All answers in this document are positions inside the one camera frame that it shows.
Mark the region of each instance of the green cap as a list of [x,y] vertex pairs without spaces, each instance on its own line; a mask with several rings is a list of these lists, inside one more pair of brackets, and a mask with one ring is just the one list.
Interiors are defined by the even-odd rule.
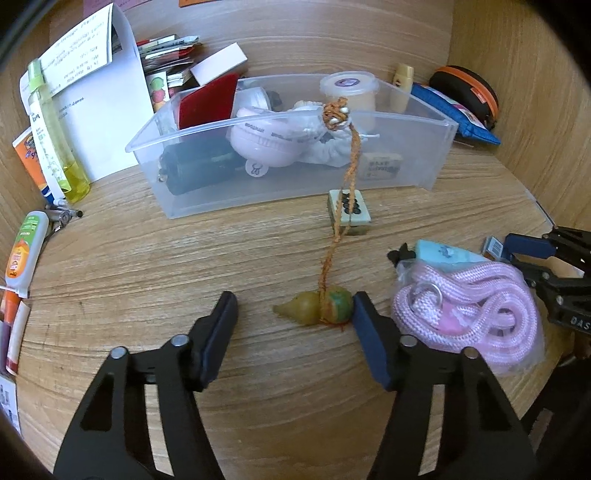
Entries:
[[29,90],[33,93],[41,85],[45,85],[45,78],[43,78],[43,70],[41,69],[41,60],[33,60],[27,69],[29,75]]

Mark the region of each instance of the orange string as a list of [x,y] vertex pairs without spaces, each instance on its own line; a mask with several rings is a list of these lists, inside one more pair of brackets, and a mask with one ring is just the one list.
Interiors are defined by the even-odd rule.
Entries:
[[[322,113],[322,120],[326,125],[326,128],[329,130],[337,130],[339,128],[339,124],[348,121],[349,114],[343,112],[342,109],[347,106],[347,99],[344,97],[339,98],[336,102],[327,103],[324,106],[324,111]],[[333,118],[338,120],[337,123],[331,122]],[[332,243],[329,246],[328,251],[326,252],[326,257],[324,258],[324,262],[322,263],[322,271],[320,273],[320,278],[318,279],[318,289],[320,292],[320,321],[322,323],[330,323],[326,319],[328,317],[330,311],[330,303],[326,301],[326,284],[327,278],[329,275],[330,268],[332,267],[333,256],[335,254],[335,250],[340,243],[343,236],[347,235],[349,229],[351,228],[351,215],[353,210],[349,210],[349,221],[347,226],[341,232],[341,211],[343,208],[343,189],[346,187],[349,188],[349,204],[355,205],[355,181],[357,179],[357,169],[359,165],[359,157],[361,156],[361,138],[359,136],[358,131],[353,126],[353,124],[349,125],[351,130],[351,164],[349,168],[345,172],[345,176],[343,178],[343,186],[340,189],[339,197],[336,202],[336,214],[335,214],[335,225],[334,225],[334,232],[333,232],[333,239]]]

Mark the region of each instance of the knot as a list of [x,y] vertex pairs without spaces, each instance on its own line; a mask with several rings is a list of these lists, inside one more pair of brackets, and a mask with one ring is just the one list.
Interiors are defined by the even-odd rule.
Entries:
[[347,99],[345,97],[340,97],[336,102],[325,104],[322,112],[322,120],[326,125],[326,128],[335,131],[339,128],[349,126],[349,113],[350,110],[347,107]]

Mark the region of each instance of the plastic storage bin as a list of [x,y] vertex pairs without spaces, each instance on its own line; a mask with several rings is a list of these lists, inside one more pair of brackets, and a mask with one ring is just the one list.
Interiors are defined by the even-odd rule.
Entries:
[[[274,111],[184,130],[177,126],[178,107],[192,90],[179,93],[136,134],[126,150],[134,152],[169,218],[326,194],[342,185],[350,158],[350,135],[341,131],[334,138],[322,125],[321,108],[287,111],[300,100],[325,102],[320,91],[325,77],[291,74],[240,80],[238,90],[263,88]],[[361,190],[395,186],[431,189],[445,163],[457,123],[412,96],[404,114],[392,113],[391,103],[400,104],[392,101],[397,96],[409,95],[379,81],[376,111],[353,110],[351,114],[363,134],[357,182]],[[254,160],[245,154],[253,154]],[[271,164],[285,166],[264,166],[257,162],[257,154]]]

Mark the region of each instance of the pink rope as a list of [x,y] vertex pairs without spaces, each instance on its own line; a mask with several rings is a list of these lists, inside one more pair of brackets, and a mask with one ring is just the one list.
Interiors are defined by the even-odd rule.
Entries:
[[496,370],[509,370],[532,350],[538,310],[521,273],[499,262],[443,274],[416,262],[392,302],[403,333],[448,352],[475,347]]

